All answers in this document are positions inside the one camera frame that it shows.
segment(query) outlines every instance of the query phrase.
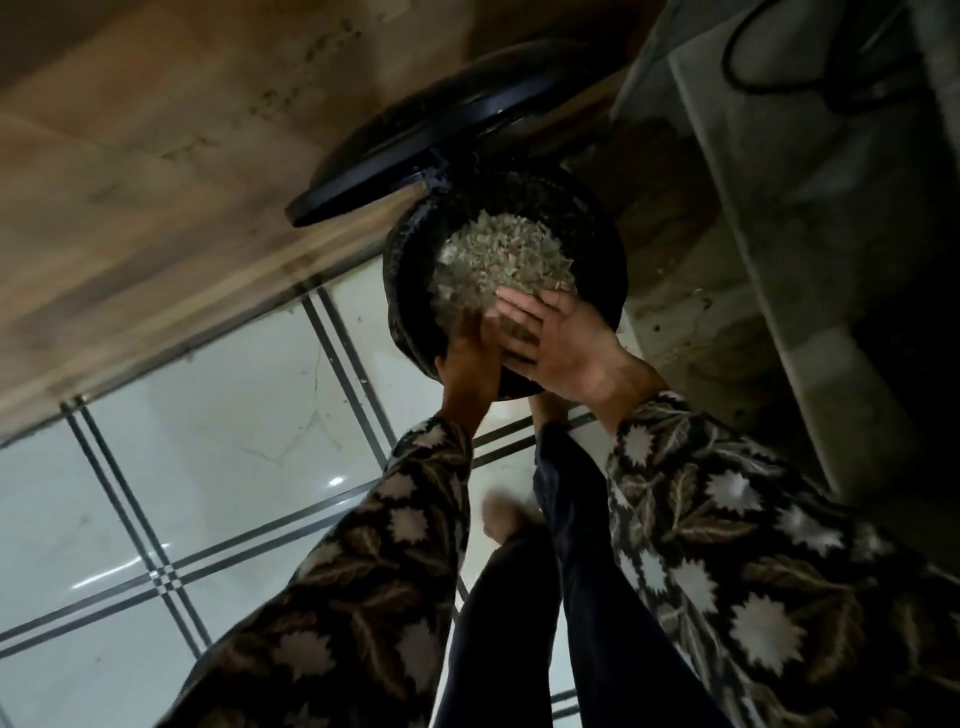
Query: black trash bin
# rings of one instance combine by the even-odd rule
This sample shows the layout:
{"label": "black trash bin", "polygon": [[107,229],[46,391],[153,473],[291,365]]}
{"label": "black trash bin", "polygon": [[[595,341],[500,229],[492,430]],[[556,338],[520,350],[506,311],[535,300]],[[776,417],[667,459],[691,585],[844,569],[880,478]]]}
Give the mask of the black trash bin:
{"label": "black trash bin", "polygon": [[[387,235],[383,279],[390,334],[427,376],[446,351],[429,281],[437,254],[456,230],[512,212],[543,222],[573,264],[579,295],[616,328],[627,296],[626,256],[612,220],[592,194],[558,164],[487,156],[484,141],[528,116],[556,107],[618,67],[606,53],[567,40],[538,40],[475,61],[385,109],[324,160],[310,189],[287,207],[296,227],[312,225],[424,180],[428,194]],[[540,391],[504,370],[498,397]]]}

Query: black and white patterned shirt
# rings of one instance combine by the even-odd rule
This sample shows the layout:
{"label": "black and white patterned shirt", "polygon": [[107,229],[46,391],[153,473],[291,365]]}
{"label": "black and white patterned shirt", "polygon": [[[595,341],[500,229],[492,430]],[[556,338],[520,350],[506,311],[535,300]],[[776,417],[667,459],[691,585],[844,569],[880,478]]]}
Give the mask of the black and white patterned shirt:
{"label": "black and white patterned shirt", "polygon": [[[404,435],[367,498],[204,655],[159,725],[425,728],[471,457],[439,418]],[[669,392],[620,425],[608,473],[619,566],[734,726],[955,718],[960,579]]]}

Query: dried leaves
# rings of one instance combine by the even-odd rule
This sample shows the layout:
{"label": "dried leaves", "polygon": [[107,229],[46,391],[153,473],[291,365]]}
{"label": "dried leaves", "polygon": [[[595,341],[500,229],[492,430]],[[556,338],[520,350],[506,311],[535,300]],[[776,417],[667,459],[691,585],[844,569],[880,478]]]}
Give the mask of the dried leaves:
{"label": "dried leaves", "polygon": [[484,210],[440,250],[430,281],[437,324],[449,334],[465,311],[493,306],[501,285],[533,294],[544,288],[576,292],[571,263],[543,223]]}

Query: black cable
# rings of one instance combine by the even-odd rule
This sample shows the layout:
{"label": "black cable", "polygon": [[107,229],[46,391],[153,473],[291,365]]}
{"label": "black cable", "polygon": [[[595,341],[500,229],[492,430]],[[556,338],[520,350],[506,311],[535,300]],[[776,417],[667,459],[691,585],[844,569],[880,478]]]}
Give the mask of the black cable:
{"label": "black cable", "polygon": [[887,63],[882,68],[872,71],[861,78],[854,79],[846,73],[844,64],[845,42],[852,35],[859,14],[864,8],[863,0],[847,0],[844,13],[833,40],[830,42],[828,57],[824,67],[824,75],[817,79],[795,82],[780,82],[775,84],[758,84],[744,81],[733,71],[733,53],[737,44],[749,28],[764,13],[778,5],[782,0],[764,0],[737,25],[727,45],[724,47],[721,70],[724,79],[731,87],[751,96],[775,96],[793,93],[817,91],[821,94],[824,104],[834,113],[850,116],[867,111],[884,109],[914,99],[932,96],[932,91],[926,85],[916,85],[897,89],[871,99],[854,100],[857,92],[876,87],[904,71],[914,70],[923,63],[919,53],[911,53],[895,61]]}
{"label": "black cable", "polygon": [[742,91],[743,93],[751,96],[775,96],[785,93],[816,91],[819,90],[822,85],[822,78],[811,79],[810,81],[785,82],[779,84],[753,84],[751,82],[741,80],[739,76],[733,73],[733,51],[736,50],[736,44],[740,42],[743,34],[746,33],[747,29],[756,22],[757,18],[769,11],[774,6],[778,5],[780,2],[782,2],[782,0],[763,0],[762,3],[751,10],[750,13],[742,20],[742,22],[736,26],[736,29],[733,31],[733,35],[730,36],[730,40],[727,41],[727,46],[723,49],[723,60],[721,61],[720,66],[723,70],[723,77],[728,84],[738,91]]}

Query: trash bin lid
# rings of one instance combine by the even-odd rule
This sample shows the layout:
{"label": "trash bin lid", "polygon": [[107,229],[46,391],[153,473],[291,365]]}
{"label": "trash bin lid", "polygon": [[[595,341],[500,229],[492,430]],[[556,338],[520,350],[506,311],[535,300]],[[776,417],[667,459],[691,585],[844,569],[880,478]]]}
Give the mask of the trash bin lid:
{"label": "trash bin lid", "polygon": [[544,113],[612,73],[610,53],[572,40],[532,40],[484,56],[387,107],[326,157],[287,206],[297,228],[367,205],[436,168],[444,149]]}

